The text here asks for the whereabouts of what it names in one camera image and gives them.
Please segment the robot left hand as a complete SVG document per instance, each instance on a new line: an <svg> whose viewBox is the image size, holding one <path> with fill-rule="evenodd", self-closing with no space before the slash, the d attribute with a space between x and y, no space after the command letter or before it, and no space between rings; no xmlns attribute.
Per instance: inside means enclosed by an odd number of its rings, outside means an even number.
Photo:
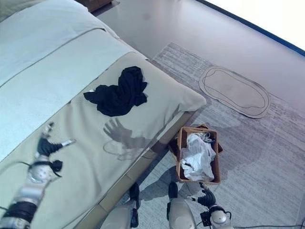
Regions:
<svg viewBox="0 0 305 229"><path fill-rule="evenodd" d="M67 141L61 143L52 143L48 140L50 137L50 132L54 126L54 122L48 123L45 128L43 129L38 145L37 145L37 153L35 158L38 158L40 155L49 157L51 154L57 152L58 150L62 149L63 147L69 146L71 144L76 143L76 139L69 139Z"/></svg>

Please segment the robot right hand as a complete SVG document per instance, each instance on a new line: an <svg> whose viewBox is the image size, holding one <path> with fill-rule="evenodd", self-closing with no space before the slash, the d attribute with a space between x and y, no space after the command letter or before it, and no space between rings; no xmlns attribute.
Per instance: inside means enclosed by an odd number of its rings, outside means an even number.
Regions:
<svg viewBox="0 0 305 229"><path fill-rule="evenodd" d="M216 198L215 198L213 192L208 188L208 186L205 183L199 182L199 185L202 188L203 196L200 196L200 197L191 196L190 200L197 202L207 208L211 208L212 206L214 206L216 204Z"/></svg>

